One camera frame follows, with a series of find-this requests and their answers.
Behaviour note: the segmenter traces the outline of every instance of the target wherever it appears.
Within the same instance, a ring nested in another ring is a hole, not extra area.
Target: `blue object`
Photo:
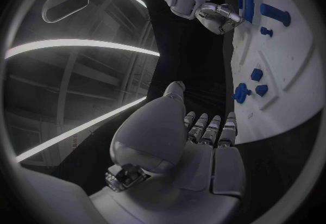
[[[238,8],[239,9],[243,8],[243,0],[238,0]]]
[[[244,0],[244,19],[253,22],[255,4],[254,0]]]
[[[272,37],[273,35],[273,30],[268,30],[266,27],[261,27],[260,28],[260,33],[262,35],[269,35],[270,37]]]
[[[288,12],[283,12],[282,10],[272,7],[271,5],[261,4],[260,13],[263,16],[268,16],[282,22],[286,27],[288,27],[291,23],[291,16]]]
[[[261,97],[263,97],[265,95],[265,93],[267,93],[268,91],[268,86],[265,85],[258,85],[256,87],[256,94],[260,95]]]
[[[243,103],[247,97],[247,95],[251,95],[251,90],[247,89],[246,84],[241,83],[235,89],[235,93],[232,95],[232,98],[236,100],[238,103]]]
[[[253,81],[257,81],[257,82],[259,82],[259,80],[261,79],[261,77],[262,77],[262,70],[260,70],[260,69],[254,69],[254,71],[252,72],[252,75],[250,76],[251,77],[251,79],[253,80]]]

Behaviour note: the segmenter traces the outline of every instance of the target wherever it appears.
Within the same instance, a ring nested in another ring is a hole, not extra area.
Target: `robotic arm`
[[[217,35],[234,29],[244,21],[231,5],[207,3],[209,1],[165,0],[171,12],[189,20],[197,18],[208,30]]]

